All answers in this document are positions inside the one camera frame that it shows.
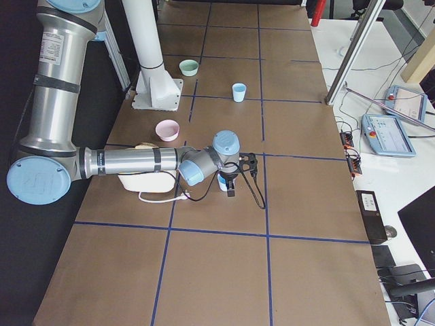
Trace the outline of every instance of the white pole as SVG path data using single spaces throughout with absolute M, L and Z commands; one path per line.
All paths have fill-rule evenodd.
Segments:
M 122 0 L 122 4 L 143 78 L 143 81 L 139 79 L 137 86 L 137 92 L 140 93 L 135 99 L 137 107 L 133 107 L 174 111 L 178 108 L 183 82 L 172 79 L 164 69 L 152 2 Z

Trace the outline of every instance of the light blue joint cap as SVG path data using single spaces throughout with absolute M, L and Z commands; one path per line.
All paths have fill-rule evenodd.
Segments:
M 71 177 L 65 167 L 52 158 L 29 156 L 16 161 L 7 173 L 7 186 L 22 202 L 51 204 L 65 195 Z
M 69 14 L 85 14 L 95 9 L 101 0 L 47 0 L 56 9 Z
M 97 32 L 93 41 L 95 42 L 104 42 L 106 40 L 107 33 L 106 31 Z
M 182 162 L 178 167 L 178 171 L 191 187 L 204 181 L 204 174 L 202 170 L 192 161 L 187 160 Z
M 219 131 L 213 139 L 213 148 L 222 155 L 234 155 L 240 150 L 239 138 L 233 131 Z

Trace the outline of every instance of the dark background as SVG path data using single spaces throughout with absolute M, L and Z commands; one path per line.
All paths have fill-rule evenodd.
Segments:
M 25 204 L 6 185 L 9 150 L 37 72 L 42 25 L 37 1 L 3 0 L 0 10 L 0 325 L 31 325 L 62 252 L 89 180 L 75 181 L 50 205 Z M 121 52 L 135 58 L 120 1 L 106 10 Z M 137 65 L 125 60 L 130 77 Z M 103 42 L 90 42 L 85 59 L 73 143 L 103 148 L 124 98 Z M 27 133 L 30 114 L 19 138 Z

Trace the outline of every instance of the grid line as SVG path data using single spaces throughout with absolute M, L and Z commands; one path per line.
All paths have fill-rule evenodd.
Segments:
M 178 192 L 178 184 L 175 187 L 175 192 L 174 192 L 174 197 L 176 197 Z M 156 290 L 156 297 L 154 298 L 154 307 L 152 309 L 152 317 L 151 317 L 151 323 L 150 326 L 154 326 L 154 322 L 156 321 L 156 314 L 157 314 L 157 306 L 158 306 L 158 299 L 160 297 L 160 289 L 162 287 L 162 280 L 163 280 L 163 272 L 164 272 L 164 265 L 166 264 L 166 257 L 167 257 L 167 253 L 168 253 L 168 247 L 169 247 L 169 239 L 171 237 L 171 228 L 172 228 L 172 221 L 174 218 L 174 210 L 175 210 L 175 203 L 176 201 L 174 201 L 172 203 L 172 209 L 171 209 L 171 218 L 169 219 L 169 225 L 167 228 L 167 236 L 166 236 L 166 241 L 164 243 L 164 251 L 163 251 L 163 258 L 162 258 L 162 264 L 160 266 L 160 273 L 158 275 L 158 283 L 157 283 L 157 290 Z
M 116 143 L 108 143 L 106 146 L 119 146 L 119 147 L 134 147 L 134 145 L 127 145 L 127 144 L 116 144 Z M 276 157 L 276 158 L 300 158 L 300 159 L 306 159 L 306 160 L 324 160 L 324 161 L 339 161 L 339 162 L 346 162 L 345 158 L 325 158 L 321 156 L 302 156 L 302 155 L 292 155 L 292 154 L 272 154 L 272 153 L 254 153 L 257 156 L 270 156 L 270 157 Z
M 266 217 L 266 250 L 267 250 L 267 282 L 268 282 L 268 293 L 269 293 L 269 318 L 270 318 L 270 326 L 273 326 L 271 238 L 270 238 L 270 230 L 269 230 L 266 156 L 263 156 L 263 179 L 264 179 L 264 201 L 266 203 L 264 209 L 264 215 Z
M 210 22 L 210 15 L 211 15 L 211 7 L 213 6 L 213 2 L 210 3 L 209 6 L 209 15 L 207 17 L 207 25 L 205 26 L 205 32 L 204 32 L 204 39 L 203 39 L 203 48 L 201 49 L 201 57 L 199 58 L 199 64 L 203 61 L 203 54 L 204 54 L 204 48 L 205 48 L 205 38 L 207 36 L 207 30 L 209 28 L 209 22 Z
M 212 58 L 212 59 L 242 59 L 242 60 L 258 60 L 258 58 L 245 58 L 243 56 L 201 56 L 197 54 L 186 55 L 186 54 L 163 54 L 163 56 L 191 56 L 194 58 Z
M 263 106 L 263 76 L 261 67 L 261 37 L 260 37 L 260 6 L 257 5 L 257 32 L 258 32 L 258 64 L 260 66 L 260 100 L 261 100 L 261 135 L 262 141 L 266 140 L 264 131 L 264 106 Z
M 164 226 L 152 226 L 152 225 L 136 225 L 136 224 L 122 224 L 122 223 L 107 223 L 107 222 L 91 222 L 91 221 L 75 221 L 74 224 L 78 225 L 94 225 L 109 228 L 138 228 L 149 230 L 168 230 L 169 228 Z M 256 238 L 266 238 L 267 234 L 249 233 L 249 232 L 233 232 L 233 231 L 219 231 L 219 230 L 202 230 L 202 229 L 188 229 L 188 228 L 172 228 L 172 232 L 187 232 L 187 233 L 207 233 L 207 234 L 223 234 L 228 236 L 248 236 Z M 351 243 L 360 245 L 369 245 L 367 240 L 352 240 L 352 239 L 337 239 L 337 238 L 316 238 L 309 236 L 286 236 L 283 234 L 269 234 L 269 238 L 287 239 L 287 240 L 308 240 L 317 242 L 337 242 L 337 243 Z
M 264 29 L 264 30 L 274 30 L 274 31 L 299 31 L 299 32 L 311 32 L 311 29 L 285 29 L 278 27 L 247 27 L 247 26 L 220 26 L 220 25 L 209 25 L 207 20 L 206 25 L 195 25 L 195 24 L 171 24 L 168 22 L 158 23 L 161 26 L 189 26 L 189 27 L 217 27 L 222 29 Z
M 193 99 L 192 104 L 190 105 L 190 112 L 189 112 L 189 123 L 192 121 L 192 114 L 193 114 L 193 108 L 195 104 L 195 98 L 196 98 L 196 88 L 198 87 L 198 80 L 195 81 L 195 88 L 193 89 Z
M 214 96 L 214 95 L 182 95 L 181 97 L 203 97 L 203 98 L 218 98 L 223 100 L 232 100 L 232 97 Z M 308 101 L 308 100 L 285 100 L 285 99 L 267 99 L 267 98 L 245 98 L 244 101 L 263 101 L 263 102 L 290 102 L 290 103 L 315 103 L 322 104 L 321 101 Z

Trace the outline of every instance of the white cable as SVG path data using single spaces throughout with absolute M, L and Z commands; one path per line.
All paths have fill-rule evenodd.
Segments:
M 176 200 L 186 200 L 186 199 L 188 199 L 186 195 L 189 196 L 189 193 L 186 192 L 186 195 L 182 194 L 182 195 L 180 195 L 178 197 L 171 198 L 171 199 L 166 199 L 166 200 L 148 200 L 148 199 L 142 198 L 141 195 L 142 195 L 142 193 L 139 192 L 138 198 L 142 202 L 149 202 L 150 204 L 164 204 L 165 202 L 174 202 Z

